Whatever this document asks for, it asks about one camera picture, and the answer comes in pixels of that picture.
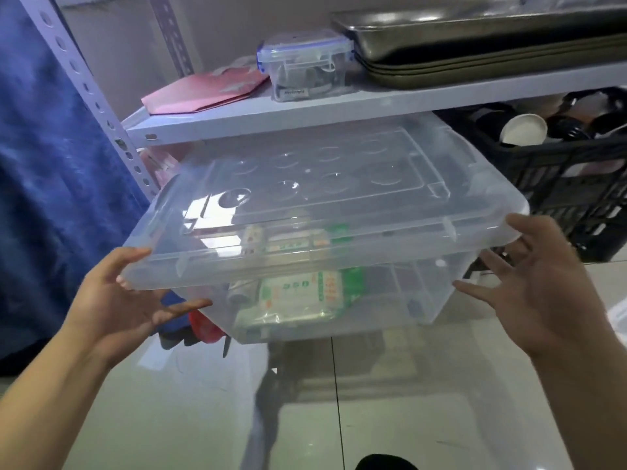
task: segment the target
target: clear plastic storage box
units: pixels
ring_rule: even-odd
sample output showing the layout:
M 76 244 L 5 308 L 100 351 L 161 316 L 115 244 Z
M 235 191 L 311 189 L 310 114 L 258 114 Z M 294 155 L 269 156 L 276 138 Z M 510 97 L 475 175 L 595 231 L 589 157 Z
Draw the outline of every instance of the clear plastic storage box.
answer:
M 257 50 L 259 70 L 279 102 L 333 96 L 345 88 L 353 42 L 330 29 L 277 34 Z
M 126 245 L 140 290 L 209 297 L 241 343 L 431 323 L 524 197 L 434 114 L 207 142 Z

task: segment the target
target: person's left hand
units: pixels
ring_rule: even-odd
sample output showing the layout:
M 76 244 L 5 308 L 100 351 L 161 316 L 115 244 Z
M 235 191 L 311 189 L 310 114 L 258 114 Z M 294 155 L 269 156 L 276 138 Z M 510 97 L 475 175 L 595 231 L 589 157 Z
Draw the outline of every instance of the person's left hand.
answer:
M 61 332 L 113 367 L 141 345 L 160 324 L 212 304 L 199 299 L 166 307 L 168 290 L 129 290 L 120 273 L 128 264 L 150 255 L 150 249 L 119 247 L 83 280 Z

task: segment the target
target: white shelf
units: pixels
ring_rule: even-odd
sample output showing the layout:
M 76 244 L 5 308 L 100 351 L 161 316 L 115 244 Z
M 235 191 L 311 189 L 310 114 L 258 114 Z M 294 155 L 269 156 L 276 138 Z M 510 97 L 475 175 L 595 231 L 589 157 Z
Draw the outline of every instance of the white shelf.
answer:
M 250 99 L 194 114 L 151 116 L 142 108 L 122 125 L 136 147 L 149 147 L 598 89 L 625 83 L 627 62 L 615 62 L 415 91 L 391 91 L 362 83 L 362 88 L 355 93 L 301 102 L 274 102 L 270 98 L 269 88 L 266 88 Z

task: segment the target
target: transparent lid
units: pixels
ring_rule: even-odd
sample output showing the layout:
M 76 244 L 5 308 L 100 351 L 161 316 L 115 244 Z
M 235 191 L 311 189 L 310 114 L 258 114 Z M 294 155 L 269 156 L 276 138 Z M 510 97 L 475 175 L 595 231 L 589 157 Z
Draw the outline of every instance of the transparent lid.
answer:
M 137 289 L 218 284 L 504 245 L 524 197 L 433 114 L 208 142 L 126 245 Z
M 353 50 L 353 42 L 331 29 L 281 33 L 265 40 L 257 49 L 258 62 L 317 57 Z

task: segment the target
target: black plastic crate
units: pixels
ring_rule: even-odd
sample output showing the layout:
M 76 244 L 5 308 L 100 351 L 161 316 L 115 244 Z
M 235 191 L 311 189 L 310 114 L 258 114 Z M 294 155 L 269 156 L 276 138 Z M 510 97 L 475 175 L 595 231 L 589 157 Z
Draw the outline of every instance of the black plastic crate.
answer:
M 555 218 L 584 262 L 606 262 L 627 243 L 627 136 L 503 147 L 465 112 L 436 113 L 525 195 L 532 213 Z M 583 172 L 569 176 L 575 170 Z

